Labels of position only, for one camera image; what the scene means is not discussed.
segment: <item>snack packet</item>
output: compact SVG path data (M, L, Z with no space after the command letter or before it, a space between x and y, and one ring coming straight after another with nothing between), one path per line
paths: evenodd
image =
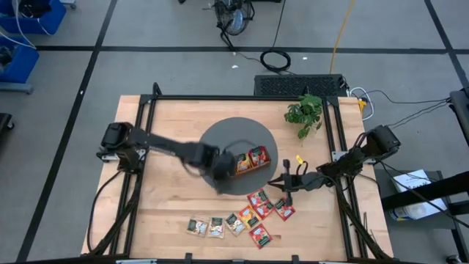
M251 160L245 153L239 154L236 157L236 173L244 172L247 169L252 168Z
M245 228L243 221L236 216L235 213L230 214L226 219L225 223L229 229L233 233L233 235L238 236Z
M252 194L248 194L248 200L253 207L260 206L266 202L269 202L269 197L267 197L263 188L255 191Z
M260 224L253 230L249 232L252 240L256 244L258 249L263 248L272 241L272 237L269 235L269 232L265 229L263 224Z
M269 155L264 146L255 147L248 152L249 158L251 158L253 166L261 166L264 163L270 161Z
M274 205L278 215L286 221L292 214L295 212L295 209L292 206L287 206L285 198L280 199Z
M239 212L241 221L249 227L250 229L254 227L257 223L259 223L259 219L257 218L256 212L254 209L248 205L244 209Z
M191 235L198 235L199 237L204 237L205 232L207 231L207 227L208 221L193 217L189 220L186 232Z
M264 203L264 204L262 204L262 205L256 206L256 207L254 208L254 210L256 211L257 215L258 215L262 220L264 220L264 219L269 215L269 213L272 213L272 211L273 211L273 204L272 204L272 202L267 201L266 203Z
M224 238L225 226L223 225L223 219L220 217L212 217L210 219L210 225L208 227L208 238Z

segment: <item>yellow cable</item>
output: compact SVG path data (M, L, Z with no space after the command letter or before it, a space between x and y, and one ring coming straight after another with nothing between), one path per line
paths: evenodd
M344 31L345 25L347 24L347 20L349 19L350 12L352 11L352 7L355 4L355 0L350 0L349 9L347 13L345 13L344 22L342 22L342 27L340 28L339 36L337 36L336 45L334 46L334 50L332 51L332 59L330 60L330 68L329 74L332 74L332 70L334 69L334 59L336 58L336 49L339 45L340 37L342 36L342 32Z

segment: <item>white cable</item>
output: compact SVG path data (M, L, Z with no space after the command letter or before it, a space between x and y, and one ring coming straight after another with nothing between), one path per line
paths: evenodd
M2 37L6 38L7 40L9 40L9 41L11 41L11 42L13 42L13 43L16 43L16 44L18 44L18 45L23 45L23 46L28 47L28 48L33 48L33 47L31 47L30 45L28 45L28 44L19 43L19 42L16 41L16 40L12 40L12 39L10 39L9 37L7 37L5 34L3 34L3 33L1 33L1 32L0 32L0 35L1 35Z
M15 0L16 2L16 13L15 13L15 17L16 17L16 24L18 25L18 31L21 33L21 36L24 37L24 39L31 45L27 45L27 47L30 47L30 48L33 48L33 49L36 49L36 46L28 40L28 38L23 34L23 31L21 30L21 27L20 27L20 19L18 18L18 15L19 15L19 12L20 12L20 3L18 2L18 0Z
M52 34L50 34L49 32L47 32L47 30L44 29L44 26L41 25L41 21L39 21L39 18L37 18L37 22L38 22L39 26L41 27L41 29L43 29L43 31L44 31L47 35L52 36Z
M374 114L373 102L372 102L372 99L369 97L368 92L366 92L365 89L363 89L363 88L361 88L361 87L355 87L355 88L351 89L351 90L349 91L349 93L352 94L353 91L355 91L355 90L357 90L357 89L361 90L361 91L365 94L365 96L368 98L369 105L372 107L372 113L371 113L368 117L365 117L365 118L362 119L363 121L365 121L365 120L368 120L368 119L372 118L372 116L373 116L373 114Z

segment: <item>blue bin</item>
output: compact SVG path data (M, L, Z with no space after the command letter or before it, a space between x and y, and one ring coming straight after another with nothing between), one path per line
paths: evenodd
M20 14L18 19L20 21L21 31L23 31L24 34L55 34L65 16L66 9L64 5L60 0L37 1L48 2L52 10L46 12L41 18L39 18L39 21L37 18L22 18ZM7 17L0 18L0 26L5 29L6 32L17 34L20 33L20 31L18 30L15 18L16 7L13 7L12 3L15 3L15 1L0 0L0 13L8 15Z
M28 45L22 37L11 37L11 39ZM26 83L29 74L36 65L39 53L33 48L13 43L4 37L0 37L0 46L6 46L9 49L16 47L13 51L12 61L3 71L0 71L0 81Z

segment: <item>red snack packet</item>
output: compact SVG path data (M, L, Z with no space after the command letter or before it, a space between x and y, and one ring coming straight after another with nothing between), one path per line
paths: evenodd
M272 241L272 237L269 235L269 232L267 232L263 224L258 225L256 228L250 231L249 235L258 249L263 248Z
M268 215L269 213L272 213L273 211L273 204L272 202L270 201L267 201L266 203L260 205L260 206L256 206L254 208L254 210L256 211L257 215L262 219L264 220Z
M255 191L252 194L248 194L248 200L253 207L260 206L269 202L269 197L267 197L263 188Z
M248 154L249 158L251 158L253 166L260 166L270 161L269 155L263 146L258 146L252 150L249 150Z
M286 221L292 214L295 212L295 209L292 206L287 206L285 198L280 199L274 205L278 215Z

